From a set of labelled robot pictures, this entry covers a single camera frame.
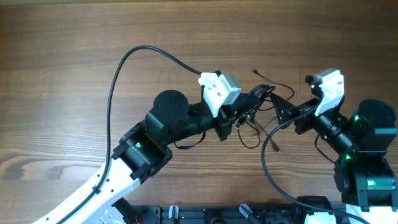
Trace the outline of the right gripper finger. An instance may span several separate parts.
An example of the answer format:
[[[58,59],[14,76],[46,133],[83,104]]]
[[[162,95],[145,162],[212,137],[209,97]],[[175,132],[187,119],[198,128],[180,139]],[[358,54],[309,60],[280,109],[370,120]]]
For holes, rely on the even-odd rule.
[[[305,82],[310,86],[311,88],[311,93],[312,93],[312,97],[315,98],[319,98],[320,97],[320,88],[319,88],[319,83],[317,83],[315,81],[314,76],[311,75],[306,75],[305,76]]]
[[[285,123],[293,117],[295,108],[293,104],[275,93],[271,93],[270,98],[279,124]]]

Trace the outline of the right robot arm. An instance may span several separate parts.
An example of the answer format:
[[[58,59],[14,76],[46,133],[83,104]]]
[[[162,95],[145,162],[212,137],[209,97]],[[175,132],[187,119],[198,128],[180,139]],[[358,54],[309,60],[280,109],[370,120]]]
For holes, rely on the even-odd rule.
[[[362,212],[373,207],[397,211],[397,178],[385,159],[387,148],[397,135],[396,115],[386,103],[367,99],[346,118],[340,113],[345,99],[344,76],[308,75],[313,99],[294,106],[271,94],[279,126],[276,131],[295,125],[303,134],[314,129],[338,154],[334,162],[334,180],[342,202]]]

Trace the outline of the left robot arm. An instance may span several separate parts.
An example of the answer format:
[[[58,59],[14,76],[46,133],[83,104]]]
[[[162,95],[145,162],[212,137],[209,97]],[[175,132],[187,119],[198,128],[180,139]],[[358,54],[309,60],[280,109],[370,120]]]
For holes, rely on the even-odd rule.
[[[119,199],[135,191],[172,158],[168,145],[214,129],[221,141],[232,125],[255,108],[259,97],[241,93],[234,103],[223,105],[213,116],[206,101],[190,104],[177,90],[159,93],[152,109],[114,148],[108,165],[38,223],[103,223],[103,213]]]

